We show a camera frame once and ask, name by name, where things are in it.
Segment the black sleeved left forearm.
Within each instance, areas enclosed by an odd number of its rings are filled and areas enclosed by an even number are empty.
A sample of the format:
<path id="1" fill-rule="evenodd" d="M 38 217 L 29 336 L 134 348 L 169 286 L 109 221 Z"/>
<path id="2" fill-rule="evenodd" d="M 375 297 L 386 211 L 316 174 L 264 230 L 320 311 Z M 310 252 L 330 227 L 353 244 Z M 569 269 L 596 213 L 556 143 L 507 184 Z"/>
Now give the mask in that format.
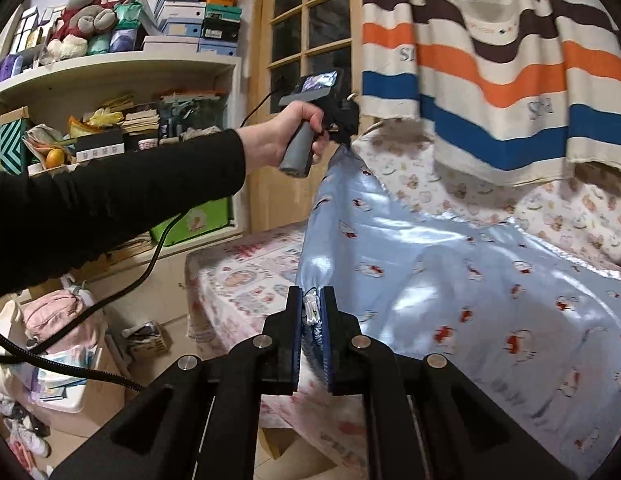
<path id="1" fill-rule="evenodd" d="M 0 297 L 78 269 L 245 179 L 238 133 L 224 130 L 36 178 L 0 172 Z"/>

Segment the person's left hand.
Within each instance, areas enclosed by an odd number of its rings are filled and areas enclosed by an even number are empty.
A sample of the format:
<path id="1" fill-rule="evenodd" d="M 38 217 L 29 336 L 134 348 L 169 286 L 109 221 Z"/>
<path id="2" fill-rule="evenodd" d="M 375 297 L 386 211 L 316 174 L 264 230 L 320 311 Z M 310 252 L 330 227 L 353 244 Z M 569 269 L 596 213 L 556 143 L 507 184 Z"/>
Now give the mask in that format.
<path id="1" fill-rule="evenodd" d="M 318 164 L 329 143 L 323 119 L 324 112 L 315 104 L 294 101 L 268 122 L 239 128 L 237 133 L 244 149 L 245 172 L 251 174 L 263 167 L 278 167 L 286 147 L 303 122 L 308 122 L 316 133 L 310 152 L 312 163 Z"/>

